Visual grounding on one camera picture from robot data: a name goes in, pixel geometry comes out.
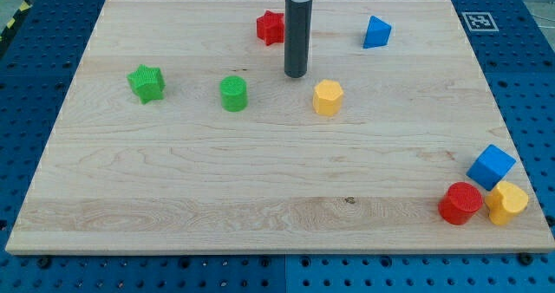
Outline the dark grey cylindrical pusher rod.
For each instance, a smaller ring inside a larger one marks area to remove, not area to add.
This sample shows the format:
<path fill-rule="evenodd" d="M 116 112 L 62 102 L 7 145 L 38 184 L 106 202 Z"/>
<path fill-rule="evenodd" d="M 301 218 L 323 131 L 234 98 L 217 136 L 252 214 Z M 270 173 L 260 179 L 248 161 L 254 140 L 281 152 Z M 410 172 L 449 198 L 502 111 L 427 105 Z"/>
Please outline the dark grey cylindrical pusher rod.
<path fill-rule="evenodd" d="M 291 78 L 307 72 L 311 12 L 311 0 L 285 0 L 284 72 Z"/>

